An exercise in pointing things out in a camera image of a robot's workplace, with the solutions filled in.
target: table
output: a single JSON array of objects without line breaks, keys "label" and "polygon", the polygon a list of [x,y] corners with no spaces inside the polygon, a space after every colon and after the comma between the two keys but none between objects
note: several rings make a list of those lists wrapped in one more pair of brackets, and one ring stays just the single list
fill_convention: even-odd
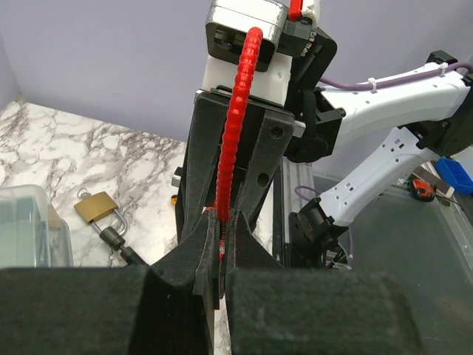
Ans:
[{"label": "table", "polygon": [[[107,124],[26,102],[0,114],[0,182],[3,187],[35,184],[49,195],[68,223],[76,267],[117,267],[124,262],[76,214],[78,191],[107,192],[129,221],[126,244],[147,263],[177,245],[171,186],[186,145],[169,138]],[[270,251],[270,192],[255,236]],[[111,218],[99,226],[114,225]],[[215,354],[230,353],[225,304],[216,313]]]}]

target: clear plastic container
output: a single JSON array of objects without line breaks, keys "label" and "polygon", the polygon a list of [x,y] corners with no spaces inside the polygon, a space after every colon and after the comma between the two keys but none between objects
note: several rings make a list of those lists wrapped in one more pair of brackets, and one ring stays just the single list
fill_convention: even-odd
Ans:
[{"label": "clear plastic container", "polygon": [[0,268],[73,266],[67,223],[35,185],[0,189]]}]

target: screw hole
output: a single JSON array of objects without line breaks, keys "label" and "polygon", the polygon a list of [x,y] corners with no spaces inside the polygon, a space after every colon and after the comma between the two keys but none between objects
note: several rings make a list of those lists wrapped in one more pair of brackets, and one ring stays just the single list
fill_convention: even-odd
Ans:
[{"label": "screw hole", "polygon": [[257,182],[259,187],[266,187],[269,184],[269,176],[267,174],[259,174]]},{"label": "screw hole", "polygon": [[273,127],[271,128],[271,135],[273,136],[273,138],[281,138],[282,137],[282,128],[281,127]]}]

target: cable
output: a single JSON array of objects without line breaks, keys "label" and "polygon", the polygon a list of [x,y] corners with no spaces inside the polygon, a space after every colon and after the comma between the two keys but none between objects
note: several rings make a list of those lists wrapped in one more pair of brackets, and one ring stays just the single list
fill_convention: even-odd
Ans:
[{"label": "cable", "polygon": [[242,54],[239,57],[235,85],[228,106],[225,129],[222,135],[215,197],[215,208],[220,220],[221,234],[225,233],[225,225],[230,218],[231,183],[237,159],[238,142],[242,132],[243,119],[248,105],[251,82],[256,70],[262,36],[263,32],[258,27],[251,28],[246,35]]},{"label": "cable", "polygon": [[[465,68],[469,72],[473,72],[473,64],[466,63],[466,62],[450,64],[447,68],[445,68],[445,72],[451,72],[452,70],[456,70],[459,68]],[[418,74],[403,76],[401,78],[380,81],[376,83],[376,88],[384,89],[386,87],[395,87],[402,84],[412,83],[413,81],[433,78],[434,76],[438,76],[442,74],[442,71],[443,69],[440,68],[440,69],[430,70],[428,72],[420,72]],[[370,83],[368,84],[342,84],[342,83],[338,83],[336,81],[330,80],[329,78],[325,78],[325,77],[322,77],[320,79],[320,82],[330,85],[332,87],[336,87],[337,89],[346,90],[346,91],[368,91],[368,90],[372,90],[373,88],[373,85]]]},{"label": "cable", "polygon": [[[301,190],[309,190],[309,191],[312,191],[314,192],[315,194],[318,194],[320,195],[320,191],[314,189],[313,187],[310,187],[310,186],[305,186],[305,185],[299,185],[299,186],[296,186],[294,188],[294,193],[299,196],[301,199],[303,200],[306,200],[306,201],[310,201],[312,200],[312,198],[309,198],[305,195],[303,195],[301,193]],[[352,229],[348,226],[348,250],[349,250],[349,254],[345,253],[347,255],[347,266],[348,266],[348,269],[351,269],[352,268],[352,263],[353,263],[353,245],[354,245],[354,236],[353,236],[353,232],[352,232]]]}]

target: plastic container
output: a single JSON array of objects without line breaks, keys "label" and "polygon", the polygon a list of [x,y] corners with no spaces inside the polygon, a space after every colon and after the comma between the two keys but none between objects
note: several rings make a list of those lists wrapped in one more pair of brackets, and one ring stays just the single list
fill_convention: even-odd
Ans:
[{"label": "plastic container", "polygon": [[456,192],[465,195],[473,194],[473,181],[460,163],[452,159],[441,158],[435,168],[442,179]]},{"label": "plastic container", "polygon": [[0,268],[73,266],[67,223],[35,185],[0,189]]}]

